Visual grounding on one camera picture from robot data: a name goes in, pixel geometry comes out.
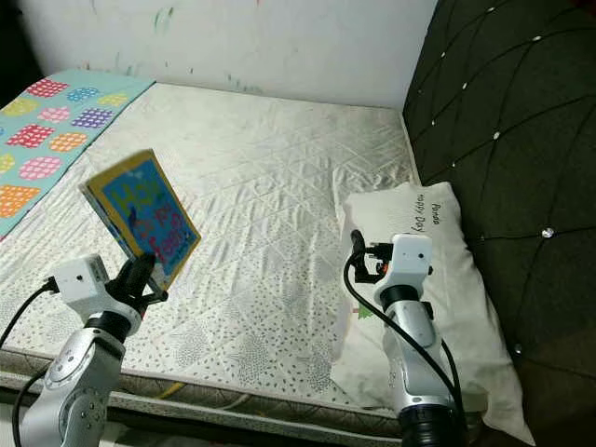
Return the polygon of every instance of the white pillow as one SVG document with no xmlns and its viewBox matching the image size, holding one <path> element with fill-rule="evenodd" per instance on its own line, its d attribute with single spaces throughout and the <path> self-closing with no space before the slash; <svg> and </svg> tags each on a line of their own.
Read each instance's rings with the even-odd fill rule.
<svg viewBox="0 0 596 447">
<path fill-rule="evenodd" d="M 435 324 L 453 352 L 466 409 L 485 410 L 482 419 L 487 426 L 535 445 L 523 419 L 522 388 L 497 314 L 464 242 L 459 204 L 451 186 L 403 183 L 385 191 L 353 194 L 344 203 L 344 219 L 340 227 L 345 257 L 352 250 L 350 233 L 355 228 L 367 245 L 389 242 L 396 233 L 431 237 L 434 272 L 425 280 L 423 299 L 432 303 Z M 372 299 L 373 286 L 356 287 Z M 350 302 L 344 323 L 348 329 L 332 379 L 363 407 L 390 408 L 383 324 L 374 316 L 362 318 L 358 302 L 345 292 Z"/>
</svg>

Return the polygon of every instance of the book cover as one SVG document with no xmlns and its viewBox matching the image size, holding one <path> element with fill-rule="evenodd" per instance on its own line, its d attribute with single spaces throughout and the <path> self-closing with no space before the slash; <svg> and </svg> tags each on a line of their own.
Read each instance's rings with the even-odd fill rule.
<svg viewBox="0 0 596 447">
<path fill-rule="evenodd" d="M 155 254 L 156 268 L 149 285 L 167 290 L 201 236 L 153 150 L 120 161 L 81 189 L 128 257 Z"/>
</svg>

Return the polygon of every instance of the white quilted mattress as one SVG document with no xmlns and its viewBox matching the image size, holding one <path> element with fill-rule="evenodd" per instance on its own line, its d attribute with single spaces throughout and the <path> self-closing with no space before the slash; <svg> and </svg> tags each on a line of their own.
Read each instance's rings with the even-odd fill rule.
<svg viewBox="0 0 596 447">
<path fill-rule="evenodd" d="M 415 180 L 393 110 L 154 85 L 0 243 L 0 330 L 54 264 L 98 252 L 115 275 L 125 256 L 77 186 L 149 147 L 204 238 L 126 341 L 124 370 L 351 405 L 330 379 L 343 335 L 335 206 Z M 80 326 L 44 295 L 6 349 L 52 356 Z"/>
</svg>

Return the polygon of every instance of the white wall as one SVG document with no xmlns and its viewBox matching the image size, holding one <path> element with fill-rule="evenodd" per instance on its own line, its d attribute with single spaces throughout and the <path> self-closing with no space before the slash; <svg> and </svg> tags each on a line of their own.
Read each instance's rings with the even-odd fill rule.
<svg viewBox="0 0 596 447">
<path fill-rule="evenodd" d="M 399 107 L 436 0 L 20 0 L 46 74 L 72 67 Z"/>
</svg>

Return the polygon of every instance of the dark gray headboard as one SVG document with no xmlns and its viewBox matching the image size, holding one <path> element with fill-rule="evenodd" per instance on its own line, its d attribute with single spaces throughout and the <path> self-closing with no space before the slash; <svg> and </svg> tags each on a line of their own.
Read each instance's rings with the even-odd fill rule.
<svg viewBox="0 0 596 447">
<path fill-rule="evenodd" d="M 578 419 L 596 438 L 596 18 L 576 4 L 593 6 L 440 0 L 404 108 L 423 183 L 460 201 L 539 439 Z"/>
</svg>

